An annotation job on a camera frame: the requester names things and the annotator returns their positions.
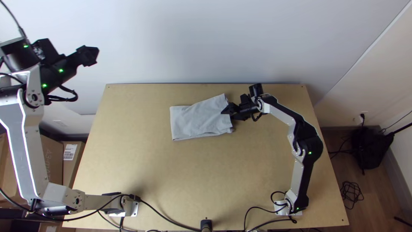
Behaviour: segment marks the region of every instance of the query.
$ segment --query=wooden floor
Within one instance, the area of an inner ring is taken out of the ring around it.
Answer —
[[[322,130],[328,151],[336,151],[342,144],[341,137],[348,135],[350,130]],[[350,149],[349,142],[343,150]],[[339,154],[332,159],[339,187],[343,181],[356,182],[363,193],[364,200],[355,204],[352,210],[346,210],[349,226],[318,228],[322,232],[410,232],[408,227],[395,221],[394,216],[401,218],[403,214],[388,174],[383,165],[373,170],[365,170],[362,175],[356,161],[351,155]],[[79,232],[99,232],[100,230],[78,229]],[[290,232],[314,232],[314,229],[293,229]]]

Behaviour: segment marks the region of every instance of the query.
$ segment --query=black cable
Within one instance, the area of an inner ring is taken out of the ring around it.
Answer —
[[[17,82],[19,82],[20,84],[23,84],[23,82],[21,82],[21,80],[17,79],[17,77],[12,76],[12,75],[10,75],[10,74],[7,74],[7,73],[0,73],[0,75],[5,75],[5,76],[8,76],[8,77],[10,77],[11,79],[16,80],[16,81],[17,81]]]
[[[399,120],[397,120],[396,122],[394,122],[392,125],[383,128],[382,130],[380,130],[378,133],[382,134],[385,133],[387,129],[389,129],[390,127],[392,127],[393,125],[397,124],[400,120],[404,119],[406,116],[408,116],[410,113],[412,113],[412,110],[409,111],[409,113],[405,114],[402,118],[400,118]]]
[[[62,98],[59,96],[55,96],[55,95],[47,95],[46,97],[50,100],[50,101],[69,101],[69,102],[74,102],[77,101],[79,98],[79,95],[77,95],[76,91],[68,89],[64,86],[59,86],[59,88],[65,92],[71,93],[74,95],[74,97],[72,98]]]
[[[342,150],[342,147],[343,147],[343,145],[347,142],[347,141],[349,141],[349,139],[350,139],[351,137],[349,137],[349,138],[347,138],[347,139],[345,139],[344,141],[343,141],[343,143],[340,145],[340,147],[339,147],[339,150],[338,151],[335,151],[335,152],[329,152],[329,154],[335,154],[335,155],[333,155],[330,159],[333,159],[335,156],[337,156],[339,153],[345,153],[346,151],[341,151]]]
[[[297,223],[297,221],[295,219],[293,219],[291,216],[289,216],[288,219],[278,219],[278,220],[272,220],[272,221],[265,222],[263,224],[260,224],[256,227],[254,227],[253,229],[251,229],[249,231],[254,231],[254,230],[259,229],[260,227],[265,226],[265,225],[270,224],[270,223],[282,222],[282,221],[292,221],[293,224]]]
[[[121,232],[121,228],[123,227],[123,221],[124,221],[124,217],[121,217],[120,223],[119,223],[119,227],[120,227],[119,232]]]
[[[319,230],[318,228],[310,228],[310,229],[314,229],[316,231],[322,232],[321,230]]]
[[[359,132],[362,131],[362,129],[363,129],[363,127],[364,127],[364,124],[365,124],[365,115],[364,115],[363,113],[361,113],[360,116],[362,117],[363,120],[362,120],[362,125],[360,126],[360,129],[359,129]],[[339,153],[351,153],[351,151],[353,151],[352,149],[342,151],[343,145],[344,145],[347,141],[349,141],[349,139],[350,139],[351,137],[352,137],[352,136],[349,135],[349,137],[346,138],[346,139],[342,142],[342,144],[341,144],[340,147],[339,147],[339,150],[337,150],[337,151],[335,151],[335,152],[328,152],[329,154],[335,154],[335,155],[333,155],[330,159],[333,159],[333,158],[334,158],[335,156],[337,156]]]
[[[358,183],[344,181],[342,183],[342,187],[340,188],[340,191],[341,191],[342,200],[347,199],[350,202],[352,202],[351,207],[347,207],[345,205],[345,208],[347,208],[349,210],[353,209],[356,202],[364,200],[364,195],[362,194]]]
[[[120,231],[127,231],[127,232],[136,232],[135,230],[128,230],[128,229],[124,229],[124,228],[120,228],[119,226],[117,226],[116,224],[112,223],[111,221],[109,221],[108,219],[106,219],[105,217],[103,217],[103,215],[100,212],[97,212],[100,217],[102,217],[106,222],[110,223],[112,226],[118,228]]]
[[[260,210],[266,211],[266,212],[268,212],[268,213],[273,213],[273,214],[274,214],[274,213],[277,213],[277,212],[281,211],[281,210],[284,209],[284,208],[286,208],[286,205],[283,206],[282,208],[276,210],[276,211],[270,211],[270,210],[261,208],[261,207],[259,207],[259,206],[250,207],[250,208],[246,211],[245,219],[243,220],[243,231],[246,232],[246,217],[248,216],[248,213],[249,213],[250,210],[252,210],[252,209],[260,209]]]
[[[95,211],[93,211],[93,212],[91,212],[91,213],[89,213],[89,214],[86,214],[86,215],[83,215],[83,216],[80,216],[80,217],[70,218],[70,219],[59,219],[59,218],[48,217],[48,216],[46,216],[46,215],[39,214],[39,213],[37,213],[37,212],[35,212],[35,211],[30,211],[30,209],[27,209],[26,207],[23,207],[23,206],[21,206],[19,203],[13,201],[1,188],[0,188],[0,193],[1,193],[1,195],[3,195],[3,197],[4,197],[5,199],[7,199],[9,202],[11,202],[12,204],[14,204],[15,206],[21,208],[22,210],[25,210],[25,211],[27,211],[27,212],[29,212],[29,213],[32,213],[32,214],[35,214],[35,215],[37,215],[37,216],[44,217],[44,218],[47,218],[47,219],[50,219],[50,220],[53,220],[53,221],[58,221],[58,222],[69,222],[69,221],[74,221],[74,220],[78,220],[78,219],[82,219],[82,218],[88,217],[88,216],[93,215],[93,214],[97,213],[98,211],[104,209],[108,204],[110,204],[110,202],[114,201],[115,199],[117,199],[117,198],[119,198],[119,197],[122,197],[122,196],[128,196],[128,195],[126,195],[126,194],[118,195],[118,196],[116,196],[115,198],[113,198],[113,199],[111,199],[110,201],[108,201],[108,202],[107,202],[105,205],[103,205],[102,207],[98,208],[97,210],[95,210]]]
[[[18,30],[20,31],[20,33],[22,34],[22,36],[24,36],[25,38],[27,38],[26,33],[24,32],[23,28],[20,26],[20,24],[18,23],[16,17],[14,17],[13,13],[9,10],[9,8],[4,4],[4,2],[2,0],[0,0],[0,3],[3,5],[3,7],[9,12],[9,14],[11,15],[11,17],[13,18],[14,22],[16,22]]]
[[[152,209],[155,213],[157,213],[160,217],[162,217],[163,219],[165,219],[166,221],[172,223],[172,224],[175,225],[175,226],[179,226],[179,227],[182,227],[182,228],[185,228],[185,229],[188,229],[188,230],[193,230],[193,231],[196,231],[196,232],[201,232],[200,229],[191,228],[191,227],[189,227],[189,226],[185,226],[185,225],[183,225],[183,224],[180,224],[180,223],[177,223],[177,222],[174,222],[174,221],[168,219],[167,217],[165,217],[165,216],[163,216],[161,213],[159,213],[159,212],[158,212],[155,208],[153,208],[151,205],[149,205],[149,203],[147,203],[147,202],[145,202],[145,201],[143,201],[143,200],[141,200],[140,202],[143,203],[143,204],[145,204],[145,205],[147,205],[147,206],[149,206],[149,208],[151,208],[151,209]]]
[[[274,191],[274,192],[272,192],[272,194],[270,194],[270,200],[272,201],[272,203],[274,203],[274,204],[277,205],[277,206],[287,205],[286,203],[281,204],[281,205],[278,205],[278,204],[273,200],[273,195],[275,195],[276,193],[281,193],[281,194],[283,194],[283,195],[286,194],[285,192],[282,192],[282,191]]]

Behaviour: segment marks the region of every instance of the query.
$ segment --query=wooden table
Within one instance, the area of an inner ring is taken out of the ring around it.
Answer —
[[[270,194],[290,188],[294,158],[288,127],[272,115],[258,122],[233,122],[235,132],[172,141],[170,106],[191,105],[225,93],[240,102],[247,84],[109,84],[103,94],[74,189],[86,194],[135,194],[172,220],[198,228],[212,219],[215,230],[242,230],[246,210],[273,210]],[[320,129],[304,85],[263,85],[286,107]],[[308,190],[309,207],[298,221],[263,229],[348,225],[326,148],[315,163]],[[90,213],[85,211],[73,216]],[[282,218],[251,211],[247,228]],[[114,229],[98,214],[65,222],[65,227]],[[141,204],[127,229],[183,230]]]

